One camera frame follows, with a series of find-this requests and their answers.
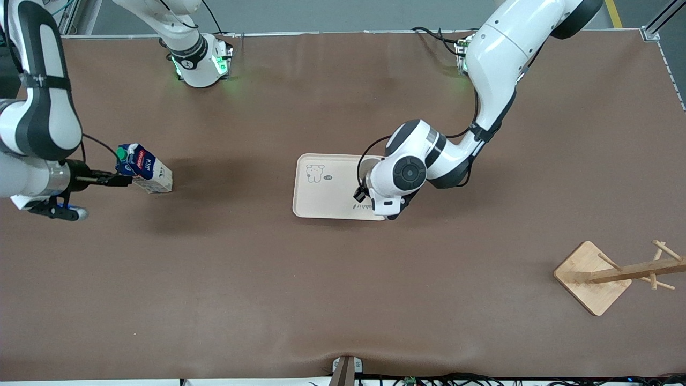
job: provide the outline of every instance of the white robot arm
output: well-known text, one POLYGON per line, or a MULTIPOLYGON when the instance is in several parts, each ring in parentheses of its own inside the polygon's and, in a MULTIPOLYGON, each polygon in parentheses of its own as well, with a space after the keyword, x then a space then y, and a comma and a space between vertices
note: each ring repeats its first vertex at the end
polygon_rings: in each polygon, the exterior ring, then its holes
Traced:
POLYGON ((385 158, 360 176, 355 198, 369 195, 374 213, 393 220, 427 180, 439 189, 460 186, 500 129, 526 63, 548 36, 573 36, 601 6, 602 0, 505 1, 475 33, 466 53, 480 110, 462 141, 453 144, 423 120, 404 123, 388 140, 385 158))
POLYGON ((0 198, 35 214, 82 220, 88 212, 69 205, 71 192, 131 179, 66 159, 82 131, 52 15, 39 0, 3 0, 0 23, 8 46, 12 41, 19 52, 12 57, 27 93, 26 100, 0 100, 0 198))
POLYGON ((145 21, 171 53, 176 72, 189 86, 208 87, 228 75, 233 48, 201 34, 189 14, 200 0, 113 0, 145 21))

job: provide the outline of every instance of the wooden mug tree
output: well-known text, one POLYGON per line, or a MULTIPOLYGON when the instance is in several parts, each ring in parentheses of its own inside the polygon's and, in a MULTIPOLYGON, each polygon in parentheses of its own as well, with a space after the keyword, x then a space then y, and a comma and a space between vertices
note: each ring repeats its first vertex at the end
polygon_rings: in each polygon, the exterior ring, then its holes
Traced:
POLYGON ((686 271, 684 256, 653 240, 657 252, 652 261, 620 266, 610 260, 592 242, 583 242, 555 270, 555 278, 593 315, 600 316, 629 287, 632 279, 673 290, 674 287, 657 281, 658 275, 686 271), (662 253, 670 259, 662 259, 662 253))

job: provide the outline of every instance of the yellow floor stripe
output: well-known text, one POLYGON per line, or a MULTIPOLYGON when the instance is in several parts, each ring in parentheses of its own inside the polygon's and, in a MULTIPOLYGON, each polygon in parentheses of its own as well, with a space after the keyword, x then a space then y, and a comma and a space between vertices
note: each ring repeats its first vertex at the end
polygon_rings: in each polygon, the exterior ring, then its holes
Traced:
POLYGON ((622 20, 619 19, 619 13, 617 13, 617 6, 615 5, 615 0, 605 0, 605 5, 607 5, 607 11, 610 14, 610 20, 612 20, 613 27, 624 28, 622 27, 622 20))

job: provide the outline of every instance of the brown tabletop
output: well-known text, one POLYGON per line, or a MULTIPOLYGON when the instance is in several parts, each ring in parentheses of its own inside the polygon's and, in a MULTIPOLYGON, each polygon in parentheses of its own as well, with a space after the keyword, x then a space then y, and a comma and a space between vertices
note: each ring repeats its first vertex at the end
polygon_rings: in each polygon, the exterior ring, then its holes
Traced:
POLYGON ((417 117, 462 131, 454 57, 413 34, 232 43, 233 79, 192 89, 156 40, 64 42, 84 131, 141 142, 175 191, 91 187, 80 223, 2 201, 0 379, 318 376, 341 354, 387 374, 686 371, 686 275, 602 317, 552 276, 584 240, 620 264, 654 238, 686 253, 686 115, 638 31, 551 40, 469 185, 427 184, 382 223, 293 215, 296 160, 417 117))

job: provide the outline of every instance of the wooden stand base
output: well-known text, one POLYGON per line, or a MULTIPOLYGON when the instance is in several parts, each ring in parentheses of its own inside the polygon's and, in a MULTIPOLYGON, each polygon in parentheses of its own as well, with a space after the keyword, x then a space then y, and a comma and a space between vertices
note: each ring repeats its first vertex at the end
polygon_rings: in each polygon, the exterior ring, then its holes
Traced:
POLYGON ((583 242, 553 272, 555 278, 593 315, 600 316, 631 285, 631 279, 609 283, 587 283, 591 272, 613 267, 598 257, 600 249, 583 242))

